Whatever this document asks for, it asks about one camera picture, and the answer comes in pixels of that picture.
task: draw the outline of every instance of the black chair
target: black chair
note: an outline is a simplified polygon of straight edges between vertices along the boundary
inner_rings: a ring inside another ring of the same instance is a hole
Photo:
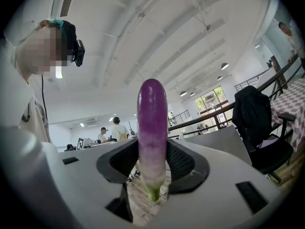
[[[233,123],[243,139],[249,153],[252,166],[263,174],[270,174],[278,183],[281,178],[274,172],[282,166],[293,153],[293,148],[284,140],[287,121],[294,121],[291,114],[280,114],[283,119],[282,132],[279,139],[264,148],[258,146],[270,138],[277,137],[272,132],[271,107],[269,98],[258,92],[255,87],[248,86],[235,94]]]

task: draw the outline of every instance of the pink and white checkered tablecloth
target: pink and white checkered tablecloth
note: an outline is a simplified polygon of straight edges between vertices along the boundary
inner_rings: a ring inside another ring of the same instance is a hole
[[[305,79],[298,79],[271,103],[272,122],[282,124],[278,118],[281,113],[295,115],[295,121],[287,123],[294,131],[291,139],[292,147],[297,150],[302,138],[305,138]]]

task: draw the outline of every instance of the black fisheye border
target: black fisheye border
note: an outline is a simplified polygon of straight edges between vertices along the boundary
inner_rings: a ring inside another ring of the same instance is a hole
[[[11,16],[19,5],[24,0],[0,0],[1,8],[1,20],[0,29],[1,37],[3,37],[3,30],[6,24],[9,22]],[[305,35],[305,0],[281,0],[282,3],[288,8],[292,17],[298,24],[300,30]],[[1,181],[1,196],[2,196],[2,220],[1,224],[3,228],[16,228],[18,226],[28,226],[37,228],[46,228],[42,222],[38,221],[35,215],[31,214],[22,202],[16,197],[11,190],[7,181],[4,178],[2,170],[0,171]],[[304,222],[303,216],[305,209],[305,169],[302,167],[302,171],[299,179],[295,183],[292,191],[287,195],[284,202],[278,208],[278,210],[263,224],[260,228],[271,228],[275,226],[286,227],[298,227]]]

